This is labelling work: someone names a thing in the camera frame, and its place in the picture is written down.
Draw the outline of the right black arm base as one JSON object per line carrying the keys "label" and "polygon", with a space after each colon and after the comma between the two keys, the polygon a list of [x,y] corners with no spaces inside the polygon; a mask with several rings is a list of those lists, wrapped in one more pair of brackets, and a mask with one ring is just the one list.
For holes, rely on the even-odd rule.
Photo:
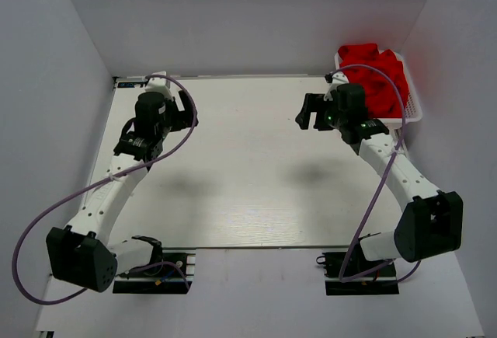
{"label": "right black arm base", "polygon": [[364,277],[343,283],[339,280],[339,271],[346,251],[325,252],[316,258],[318,267],[324,270],[325,293],[327,296],[373,296],[397,295],[397,273],[393,263],[375,270]]}

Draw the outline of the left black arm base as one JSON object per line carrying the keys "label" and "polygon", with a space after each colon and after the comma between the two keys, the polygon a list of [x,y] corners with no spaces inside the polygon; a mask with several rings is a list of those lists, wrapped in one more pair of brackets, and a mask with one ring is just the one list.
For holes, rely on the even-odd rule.
{"label": "left black arm base", "polygon": [[162,261],[174,263],[159,265],[141,272],[129,272],[116,277],[114,294],[187,294],[192,286],[196,253],[180,250],[164,251]]}

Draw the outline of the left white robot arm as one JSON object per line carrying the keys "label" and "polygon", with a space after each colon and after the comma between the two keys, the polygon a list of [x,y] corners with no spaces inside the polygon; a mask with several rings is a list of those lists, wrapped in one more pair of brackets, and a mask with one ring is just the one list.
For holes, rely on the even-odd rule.
{"label": "left white robot arm", "polygon": [[166,153],[172,132],[192,131],[198,124],[196,107],[184,89],[173,95],[163,71],[144,77],[144,91],[134,116],[122,128],[103,183],[93,187],[83,207],[64,228],[46,237],[51,273],[57,280],[103,292],[115,277],[154,277],[162,273],[162,244],[133,235],[111,246],[109,237],[137,185]]}

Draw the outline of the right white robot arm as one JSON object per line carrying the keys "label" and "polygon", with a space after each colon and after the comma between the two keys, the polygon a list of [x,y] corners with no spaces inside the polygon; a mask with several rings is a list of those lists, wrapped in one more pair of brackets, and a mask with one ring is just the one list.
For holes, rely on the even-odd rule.
{"label": "right white robot arm", "polygon": [[[369,235],[353,242],[351,267],[370,274],[381,260],[409,263],[461,247],[463,201],[455,192],[445,193],[425,178],[401,151],[401,138],[368,113],[366,93],[351,84],[338,69],[325,76],[325,94],[308,93],[296,123],[302,130],[337,130],[342,140],[380,176],[381,186],[394,195],[401,210],[391,232]],[[310,116],[316,115],[315,122]]]}

